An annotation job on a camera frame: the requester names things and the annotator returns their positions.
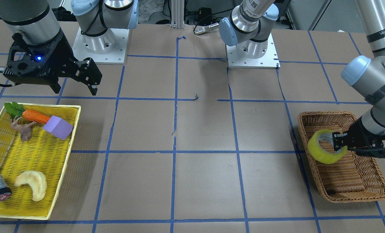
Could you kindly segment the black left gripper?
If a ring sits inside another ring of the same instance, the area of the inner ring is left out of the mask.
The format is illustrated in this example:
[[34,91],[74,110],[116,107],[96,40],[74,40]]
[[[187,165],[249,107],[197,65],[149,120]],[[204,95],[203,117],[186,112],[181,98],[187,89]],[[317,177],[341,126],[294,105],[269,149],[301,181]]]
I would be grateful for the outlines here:
[[333,132],[332,143],[335,152],[350,150],[362,157],[385,158],[385,131],[381,135],[370,132],[361,117],[346,133]]

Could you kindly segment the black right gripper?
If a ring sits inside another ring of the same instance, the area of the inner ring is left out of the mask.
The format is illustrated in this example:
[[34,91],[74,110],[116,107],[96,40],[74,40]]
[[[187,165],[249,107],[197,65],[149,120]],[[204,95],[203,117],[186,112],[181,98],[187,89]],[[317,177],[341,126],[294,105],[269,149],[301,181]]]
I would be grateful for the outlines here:
[[16,32],[3,75],[15,84],[48,85],[58,94],[59,77],[72,78],[85,84],[96,96],[102,73],[92,58],[76,61],[62,29],[48,42],[29,45]]

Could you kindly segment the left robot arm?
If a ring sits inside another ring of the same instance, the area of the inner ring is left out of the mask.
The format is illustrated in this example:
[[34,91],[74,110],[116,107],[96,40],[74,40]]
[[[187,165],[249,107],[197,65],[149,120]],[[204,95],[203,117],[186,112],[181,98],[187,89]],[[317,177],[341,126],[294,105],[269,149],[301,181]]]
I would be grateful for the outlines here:
[[[341,77],[354,88],[372,108],[357,119],[347,131],[319,130],[308,141],[308,152],[317,161],[332,164],[347,154],[385,158],[385,0],[356,0],[367,42],[373,58],[360,55],[349,62]],[[272,21],[278,9],[272,0],[244,0],[229,17],[219,23],[222,40],[227,46],[244,44],[249,50],[266,48]]]

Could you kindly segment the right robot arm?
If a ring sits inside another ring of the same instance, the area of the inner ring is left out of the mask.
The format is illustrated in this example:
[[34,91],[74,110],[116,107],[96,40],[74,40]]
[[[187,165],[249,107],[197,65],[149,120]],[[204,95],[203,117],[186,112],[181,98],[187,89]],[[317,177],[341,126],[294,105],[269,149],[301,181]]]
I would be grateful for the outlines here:
[[118,37],[118,31],[136,28],[139,2],[73,0],[71,7],[80,27],[74,44],[83,47],[84,59],[77,57],[46,0],[0,0],[0,18],[12,31],[13,40],[0,73],[11,86],[47,85],[58,94],[59,78],[72,78],[96,95],[102,74],[95,57],[102,55],[102,62],[124,62],[128,37]]

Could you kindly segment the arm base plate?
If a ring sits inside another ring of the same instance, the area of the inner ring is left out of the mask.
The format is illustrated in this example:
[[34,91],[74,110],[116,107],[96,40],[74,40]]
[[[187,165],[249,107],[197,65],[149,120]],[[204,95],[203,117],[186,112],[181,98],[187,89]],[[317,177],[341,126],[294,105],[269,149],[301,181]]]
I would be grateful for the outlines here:
[[80,61],[92,58],[96,64],[124,65],[130,33],[130,29],[109,28],[103,35],[89,37],[79,28],[72,46],[74,57]]
[[251,40],[225,46],[229,68],[279,69],[281,67],[272,33],[264,42]]

